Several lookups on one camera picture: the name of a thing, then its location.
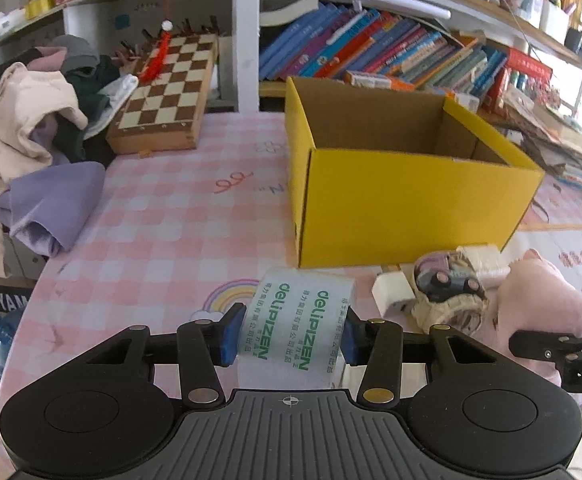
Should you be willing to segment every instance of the metal rivet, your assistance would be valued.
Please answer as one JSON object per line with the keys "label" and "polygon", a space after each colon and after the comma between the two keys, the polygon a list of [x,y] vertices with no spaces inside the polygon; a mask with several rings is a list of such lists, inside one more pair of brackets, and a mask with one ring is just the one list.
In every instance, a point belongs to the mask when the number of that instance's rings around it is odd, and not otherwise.
{"label": "metal rivet", "polygon": [[372,404],[386,404],[391,402],[394,398],[393,392],[386,388],[369,388],[362,395],[367,402]]}
{"label": "metal rivet", "polygon": [[218,392],[211,388],[196,388],[189,392],[189,400],[196,404],[209,404],[219,399]]}

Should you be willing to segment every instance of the toy car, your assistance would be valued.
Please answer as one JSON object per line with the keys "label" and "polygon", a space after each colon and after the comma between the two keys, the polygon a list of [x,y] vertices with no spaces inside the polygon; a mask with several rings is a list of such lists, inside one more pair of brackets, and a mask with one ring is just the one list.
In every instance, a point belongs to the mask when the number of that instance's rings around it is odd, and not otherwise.
{"label": "toy car", "polygon": [[475,272],[459,253],[425,254],[415,262],[413,276],[418,289],[434,303],[444,303],[460,294],[485,298]]}

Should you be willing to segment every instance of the purple clothing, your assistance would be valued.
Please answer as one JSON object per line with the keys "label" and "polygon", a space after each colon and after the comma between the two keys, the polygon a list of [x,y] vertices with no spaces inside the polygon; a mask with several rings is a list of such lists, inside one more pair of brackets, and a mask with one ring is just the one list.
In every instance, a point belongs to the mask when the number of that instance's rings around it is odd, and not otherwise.
{"label": "purple clothing", "polygon": [[34,253],[70,251],[104,186],[99,162],[50,166],[11,181],[0,195],[0,221]]}
{"label": "purple clothing", "polygon": [[58,166],[59,164],[70,164],[69,159],[66,155],[53,147],[53,139],[55,139],[55,134],[57,134],[57,117],[55,113],[46,115],[37,126],[31,131],[30,139],[33,142],[37,142],[40,146],[44,147],[53,158],[52,166]]}

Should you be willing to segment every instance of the rainbow print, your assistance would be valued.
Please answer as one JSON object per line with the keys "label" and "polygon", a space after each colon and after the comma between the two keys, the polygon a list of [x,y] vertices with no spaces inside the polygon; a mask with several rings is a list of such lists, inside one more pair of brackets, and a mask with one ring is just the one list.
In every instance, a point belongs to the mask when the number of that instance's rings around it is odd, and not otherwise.
{"label": "rainbow print", "polygon": [[233,303],[244,303],[249,306],[258,288],[258,283],[260,283],[258,280],[248,278],[226,282],[209,294],[202,310],[226,312]]}

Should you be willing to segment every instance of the circular pad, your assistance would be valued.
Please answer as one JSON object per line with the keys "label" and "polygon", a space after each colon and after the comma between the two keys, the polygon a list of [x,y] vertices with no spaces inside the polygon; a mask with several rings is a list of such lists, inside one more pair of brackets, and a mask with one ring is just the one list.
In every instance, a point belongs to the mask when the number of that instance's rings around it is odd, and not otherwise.
{"label": "circular pad", "polygon": [[15,466],[50,478],[106,478],[159,449],[173,426],[171,401],[121,368],[51,373],[11,397],[0,434]]}
{"label": "circular pad", "polygon": [[44,416],[56,430],[89,433],[113,422],[120,411],[117,400],[101,392],[72,392],[52,400]]}
{"label": "circular pad", "polygon": [[466,418],[491,431],[519,431],[538,416],[536,405],[527,397],[507,390],[486,390],[465,399]]}
{"label": "circular pad", "polygon": [[535,474],[566,462],[582,436],[582,414],[564,391],[533,372],[455,365],[407,409],[413,436],[465,472]]}

